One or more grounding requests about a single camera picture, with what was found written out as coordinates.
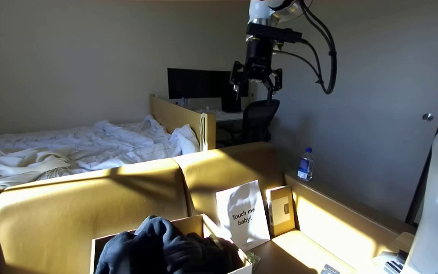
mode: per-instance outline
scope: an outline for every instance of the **navy blue clothing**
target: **navy blue clothing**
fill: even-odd
[[[185,236],[170,221],[147,217],[134,234],[113,237],[99,257],[96,274],[226,274],[238,258],[211,238]]]

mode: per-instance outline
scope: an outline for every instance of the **open cardboard box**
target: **open cardboard box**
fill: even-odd
[[[172,221],[172,223],[175,225],[175,227],[180,229],[183,234],[195,232],[203,238],[209,236],[212,238],[223,238],[233,243],[233,241],[231,241],[231,238],[224,236],[219,227],[214,222],[212,222],[212,220],[210,220],[210,218],[205,214],[175,220]],[[92,240],[92,249],[90,254],[90,274],[94,274],[97,262],[99,262],[99,256],[101,256],[104,246],[109,240],[111,240],[111,238],[116,235],[117,234],[113,234]],[[229,274],[251,274],[252,264],[247,259],[246,254],[236,245],[234,246],[238,250],[238,255],[243,262],[243,267],[236,269]]]

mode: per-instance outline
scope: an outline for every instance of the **door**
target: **door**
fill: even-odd
[[[314,1],[338,52],[337,84],[323,94],[311,69],[274,56],[284,71],[272,142],[288,169],[313,147],[314,182],[405,220],[438,126],[438,2]],[[303,18],[289,21],[317,49],[325,81],[329,56],[322,36]],[[286,45],[313,60],[303,45]],[[256,99],[266,98],[259,88]],[[431,113],[429,122],[422,119]]]

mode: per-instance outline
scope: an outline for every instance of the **water bottle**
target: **water bottle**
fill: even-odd
[[[304,181],[310,181],[312,179],[312,169],[313,169],[313,154],[312,148],[307,147],[305,153],[300,159],[300,166],[298,167],[297,177]]]

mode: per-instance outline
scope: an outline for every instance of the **crumpled white sheet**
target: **crumpled white sheet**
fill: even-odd
[[[49,170],[68,168],[68,151],[46,148],[0,151],[0,188],[31,182]]]
[[[60,177],[143,161],[170,158],[200,150],[189,125],[169,134],[151,115],[139,123],[114,125],[100,121],[92,127],[70,130],[0,135],[0,150],[70,148],[68,169],[42,175]]]

